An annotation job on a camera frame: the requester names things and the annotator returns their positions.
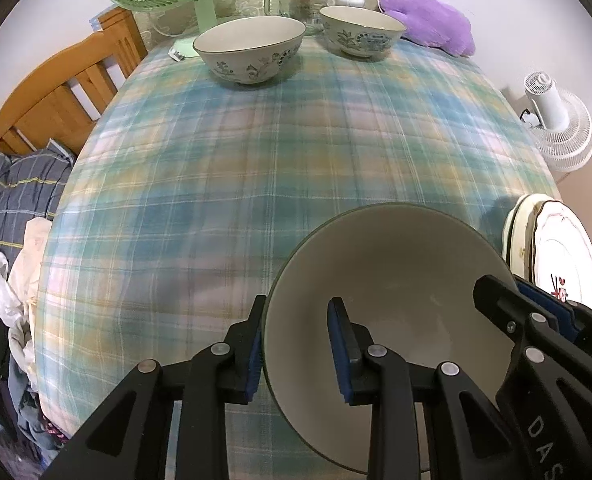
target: white wall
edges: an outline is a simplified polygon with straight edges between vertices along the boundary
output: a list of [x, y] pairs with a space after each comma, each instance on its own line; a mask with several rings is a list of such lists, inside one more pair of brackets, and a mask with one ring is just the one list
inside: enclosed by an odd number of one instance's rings
[[515, 108], [523, 78], [545, 70], [592, 115], [592, 18], [578, 0], [441, 1], [470, 19], [474, 61]]
[[109, 0], [21, 0], [0, 27], [0, 108], [44, 60], [92, 32], [89, 20]]

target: wooden chair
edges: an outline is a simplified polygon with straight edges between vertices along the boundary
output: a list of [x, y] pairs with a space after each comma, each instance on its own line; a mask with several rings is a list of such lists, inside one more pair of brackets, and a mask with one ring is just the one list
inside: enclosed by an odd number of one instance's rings
[[102, 30], [47, 59], [12, 92], [0, 109], [0, 152], [25, 155], [49, 138], [79, 153], [96, 121], [84, 110], [67, 82], [75, 79], [102, 113], [116, 94], [103, 60], [115, 56], [128, 77], [146, 56], [131, 12], [117, 7], [99, 18]]

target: tablecloth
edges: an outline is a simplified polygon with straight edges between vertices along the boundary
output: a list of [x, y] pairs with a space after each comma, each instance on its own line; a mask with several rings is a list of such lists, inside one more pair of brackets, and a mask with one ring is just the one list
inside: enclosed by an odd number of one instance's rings
[[[98, 121], [54, 218], [36, 320], [45, 415], [72, 434], [140, 360], [178, 362], [221, 340], [339, 213], [424, 204], [500, 251], [525, 192], [558, 196], [470, 60], [407, 41], [357, 60], [305, 38], [281, 76], [240, 86], [154, 51]], [[358, 477], [298, 439], [264, 382], [228, 408], [227, 432], [233, 479]]]

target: purple plush toy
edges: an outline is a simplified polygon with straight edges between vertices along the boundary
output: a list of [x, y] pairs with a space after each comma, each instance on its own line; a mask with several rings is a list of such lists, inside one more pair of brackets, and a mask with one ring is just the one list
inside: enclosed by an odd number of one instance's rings
[[471, 23], [460, 10], [438, 0], [379, 0], [380, 9], [407, 26], [404, 38], [442, 48], [452, 56], [476, 52]]

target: white plate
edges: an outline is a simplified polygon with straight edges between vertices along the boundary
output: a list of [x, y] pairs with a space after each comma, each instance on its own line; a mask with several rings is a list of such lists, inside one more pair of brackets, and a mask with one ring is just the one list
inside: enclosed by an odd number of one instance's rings
[[507, 214], [507, 218], [505, 218], [505, 224], [503, 224], [503, 260], [509, 264], [509, 259], [507, 258], [507, 253], [509, 247], [511, 247], [512, 241], [512, 230], [514, 228], [514, 218], [516, 217], [516, 211], [518, 210], [519, 206], [521, 205], [522, 201], [527, 197], [526, 194], [519, 196], [516, 204], [512, 208], [511, 211]]
[[409, 362], [451, 360], [493, 399], [512, 342], [474, 307], [476, 280], [517, 290], [494, 248], [463, 222], [409, 204], [360, 208], [322, 225], [291, 255], [265, 307], [267, 383], [301, 438], [343, 467], [367, 471], [370, 406], [345, 404], [327, 333], [327, 303]]
[[534, 283], [554, 297], [592, 308], [592, 243], [572, 210], [545, 202], [534, 232]]
[[534, 193], [525, 197], [516, 209], [514, 226], [509, 247], [509, 268], [514, 274], [530, 280], [532, 267], [532, 238], [534, 237], [535, 219], [540, 210], [540, 203], [554, 200], [543, 193]]

